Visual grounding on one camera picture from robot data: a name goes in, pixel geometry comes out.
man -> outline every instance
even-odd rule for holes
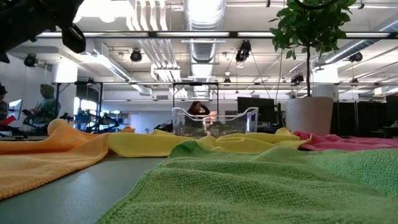
[[[6,87],[0,84],[0,121],[5,120],[8,116],[8,103],[4,101],[6,97]]]
[[[49,124],[52,120],[57,118],[61,109],[58,104],[58,110],[55,111],[56,100],[54,98],[54,87],[48,84],[40,85],[40,94],[43,100],[31,110],[33,124]]]

pink towel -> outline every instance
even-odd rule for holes
[[[301,140],[310,138],[310,133],[296,131],[294,134]],[[335,134],[329,134],[325,137],[312,134],[312,140],[308,144],[301,145],[304,149],[313,151],[324,151],[328,149],[342,149],[347,151],[358,151],[367,149],[387,149],[398,148],[398,140],[381,139],[381,138],[357,138],[349,137],[348,139],[340,138]]]

white planter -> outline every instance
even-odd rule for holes
[[[305,131],[320,136],[330,134],[333,99],[305,97],[286,104],[286,125],[291,132]]]

potted plant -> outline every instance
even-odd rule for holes
[[[275,51],[289,50],[286,58],[296,59],[296,50],[307,54],[307,96],[289,100],[287,103],[287,125],[292,131],[309,131],[315,134],[330,132],[333,100],[331,98],[311,97],[311,49],[315,49],[321,57],[325,52],[338,50],[338,39],[346,37],[340,29],[350,21],[349,7],[356,0],[336,0],[324,4],[325,0],[304,0],[303,7],[299,0],[287,0],[287,7],[277,13],[277,28],[271,28],[274,37],[272,43]]]

person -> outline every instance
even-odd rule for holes
[[[188,114],[189,115],[204,116],[204,115],[209,115],[210,114],[210,110],[207,108],[207,106],[203,105],[199,101],[194,101],[194,102],[192,102],[191,107],[189,107]],[[185,125],[191,126],[194,129],[203,128],[203,123],[201,121],[194,121],[192,119],[202,119],[202,117],[191,116],[191,119],[190,119],[187,116],[187,117],[185,117]]]
[[[6,87],[0,84],[0,121],[8,117],[8,103],[4,101],[7,93]]]
[[[61,105],[58,103],[58,110],[55,111],[56,99],[54,98],[54,87],[52,85],[41,84],[40,94],[43,96],[43,100],[34,109],[31,109],[32,123],[49,124],[57,118]]]

